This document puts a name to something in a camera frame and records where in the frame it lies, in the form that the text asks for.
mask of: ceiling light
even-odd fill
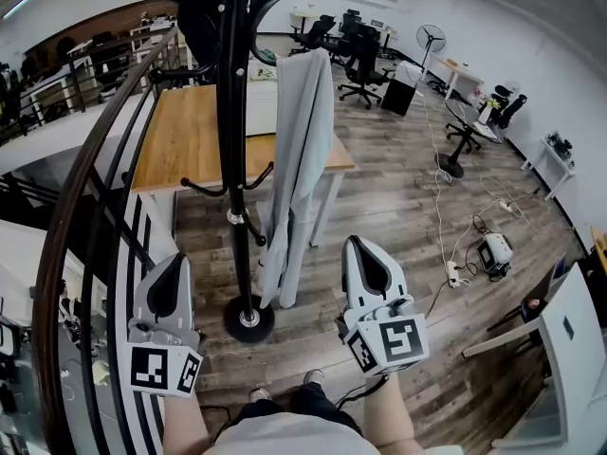
[[[10,9],[7,13],[5,13],[2,18],[3,19],[7,19],[9,18],[15,11],[17,11],[20,7],[22,7],[23,5],[25,5],[29,0],[22,0],[21,2],[19,2],[17,5],[15,5],[12,9]]]

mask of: hanging coat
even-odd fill
[[[312,192],[333,145],[333,77],[324,49],[279,59],[274,181],[258,204],[267,245],[257,272],[261,307],[280,295],[295,303],[302,260],[313,224]]]

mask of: shoe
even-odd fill
[[[251,394],[248,396],[248,401],[250,403],[257,403],[260,399],[267,399],[271,401],[272,396],[269,392],[261,388],[259,390],[252,391]]]
[[[303,379],[304,384],[316,383],[322,388],[322,383],[324,382],[324,374],[321,370],[315,369],[313,371],[309,371],[305,378]]]

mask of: person's leg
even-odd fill
[[[282,413],[285,410],[272,401],[265,390],[257,390],[251,394],[250,403],[244,405],[240,413],[230,426],[238,425],[246,418],[257,418],[258,416],[269,416],[270,414]]]
[[[324,376],[320,371],[312,371],[305,376],[300,388],[293,394],[291,410],[296,414],[318,416],[333,423],[340,423],[360,434],[360,428],[352,417],[340,411],[331,403],[322,390]]]

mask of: round table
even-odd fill
[[[494,143],[502,143],[502,139],[497,133],[497,129],[495,127],[490,128],[490,131],[495,135],[495,138],[485,136],[478,130],[476,130],[476,128],[474,127],[474,123],[478,121],[479,112],[476,111],[469,104],[466,104],[460,100],[445,100],[445,105],[447,106],[447,109],[451,111],[451,113],[463,126],[462,129],[448,123],[447,128],[451,127],[457,130],[458,132],[455,134],[450,134],[450,136],[459,135],[462,137],[462,141],[455,149],[455,152],[453,152],[451,155],[438,154],[437,162],[440,168],[445,172],[449,173],[451,177],[462,178],[464,176],[464,169],[457,162],[457,159],[459,158],[459,155],[462,152],[464,145],[466,145],[469,140],[473,139],[471,138],[472,135],[483,137],[484,139],[488,141],[493,141]]]

